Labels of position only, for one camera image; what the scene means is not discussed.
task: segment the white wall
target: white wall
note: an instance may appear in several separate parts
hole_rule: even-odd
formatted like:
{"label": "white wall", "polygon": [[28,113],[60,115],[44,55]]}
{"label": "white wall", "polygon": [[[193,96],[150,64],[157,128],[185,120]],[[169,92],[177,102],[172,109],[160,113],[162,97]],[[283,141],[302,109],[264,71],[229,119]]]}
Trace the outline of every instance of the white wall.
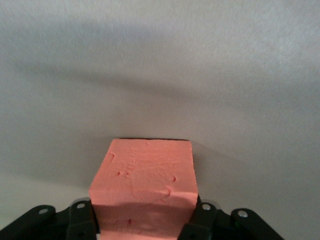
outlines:
{"label": "white wall", "polygon": [[202,198],[320,236],[319,1],[0,1],[0,228],[110,141],[189,139]]}

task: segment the screw hole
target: screw hole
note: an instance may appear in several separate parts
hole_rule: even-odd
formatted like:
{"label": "screw hole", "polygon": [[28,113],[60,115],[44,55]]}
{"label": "screw hole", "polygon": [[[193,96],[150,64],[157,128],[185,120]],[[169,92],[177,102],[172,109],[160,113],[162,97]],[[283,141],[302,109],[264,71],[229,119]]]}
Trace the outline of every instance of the screw hole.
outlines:
{"label": "screw hole", "polygon": [[48,212],[48,209],[47,208],[44,208],[44,209],[41,209],[38,214],[45,214]]}
{"label": "screw hole", "polygon": [[191,238],[191,239],[196,239],[197,236],[196,236],[194,233],[191,233],[191,234],[190,234],[190,238]]}
{"label": "screw hole", "polygon": [[79,203],[76,208],[77,209],[83,209],[85,207],[85,204],[84,203]]}
{"label": "screw hole", "polygon": [[242,218],[247,218],[248,217],[248,213],[246,213],[243,210],[238,211],[238,215]]}
{"label": "screw hole", "polygon": [[202,209],[208,211],[211,209],[211,206],[207,203],[204,203],[204,204],[202,204]]}

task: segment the pink sponge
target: pink sponge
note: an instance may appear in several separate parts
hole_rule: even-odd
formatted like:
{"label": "pink sponge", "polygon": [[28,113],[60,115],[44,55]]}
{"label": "pink sponge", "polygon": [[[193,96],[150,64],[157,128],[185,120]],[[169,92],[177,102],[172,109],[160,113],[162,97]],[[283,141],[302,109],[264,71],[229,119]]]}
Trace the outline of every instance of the pink sponge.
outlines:
{"label": "pink sponge", "polygon": [[176,240],[198,198],[190,141],[114,139],[89,195],[101,240]]}

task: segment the pink block front face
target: pink block front face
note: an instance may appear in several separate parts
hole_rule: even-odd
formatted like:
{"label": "pink block front face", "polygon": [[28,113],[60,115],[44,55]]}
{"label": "pink block front face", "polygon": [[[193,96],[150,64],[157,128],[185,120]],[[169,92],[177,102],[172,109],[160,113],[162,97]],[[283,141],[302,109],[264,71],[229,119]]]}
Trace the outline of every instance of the pink block front face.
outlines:
{"label": "pink block front face", "polygon": [[101,240],[177,239],[198,198],[191,142],[114,139],[89,195]]}

